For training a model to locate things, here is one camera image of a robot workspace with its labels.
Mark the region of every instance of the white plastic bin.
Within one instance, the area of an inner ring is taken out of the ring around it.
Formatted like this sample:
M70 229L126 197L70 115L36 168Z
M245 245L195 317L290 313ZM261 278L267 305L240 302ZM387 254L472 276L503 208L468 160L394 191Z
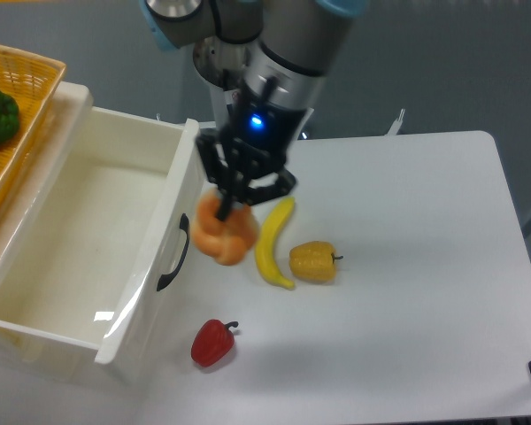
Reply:
M84 355L134 377L203 185L197 131L93 108L0 285L23 362L67 377Z

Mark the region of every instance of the black handle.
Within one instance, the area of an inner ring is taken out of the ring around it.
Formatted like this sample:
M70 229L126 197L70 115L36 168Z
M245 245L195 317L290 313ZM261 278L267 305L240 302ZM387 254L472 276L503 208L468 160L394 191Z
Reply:
M183 214L181 216L181 220L179 221L179 228L185 232L187 235L187 240L185 241L185 246L183 246L183 252L181 253L181 258L179 259L179 264L177 264L177 267L170 273L170 274L162 274L159 277L158 282L158 292L161 290L164 290L169 286L169 283L173 281L173 279L179 274L179 271L181 270L181 266L183 265L183 261L185 261L185 257L187 256L187 250L189 249L189 217L187 217L187 214Z

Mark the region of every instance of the pepper stem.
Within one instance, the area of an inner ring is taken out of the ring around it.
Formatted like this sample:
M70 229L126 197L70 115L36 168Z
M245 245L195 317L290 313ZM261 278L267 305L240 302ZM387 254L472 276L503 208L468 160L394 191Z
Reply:
M238 328L238 322L237 321L231 321L230 323L227 323L226 325L224 325L224 327L227 330L230 330L230 328Z
M339 256L339 257L335 257L335 254L334 254L333 252L331 252L330 255L331 255L332 258L333 258L333 264L335 263L335 260L336 260L336 259L343 259L343 258L344 258L343 255L341 255L341 256Z

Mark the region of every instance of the white table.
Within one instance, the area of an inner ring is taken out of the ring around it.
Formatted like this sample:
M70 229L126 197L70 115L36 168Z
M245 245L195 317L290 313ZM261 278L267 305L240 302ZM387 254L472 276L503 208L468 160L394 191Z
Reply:
M261 281L251 255L228 268L191 249L149 380L97 378L97 389L0 368L0 401L29 397L0 403L0 422L59 423L64 411L64 423L178 425L531 415L531 266L493 140L301 141L289 157L300 184L278 260L288 273L292 246L328 240L345 257L335 284L289 292ZM240 331L203 371L189 351L210 318Z

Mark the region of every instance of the wicker basket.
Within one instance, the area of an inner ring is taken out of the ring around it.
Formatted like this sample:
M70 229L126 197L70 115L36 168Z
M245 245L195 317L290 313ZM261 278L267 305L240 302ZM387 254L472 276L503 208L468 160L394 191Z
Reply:
M0 145L0 205L34 145L35 130L64 74L62 62L0 45L0 90L19 107L18 133Z

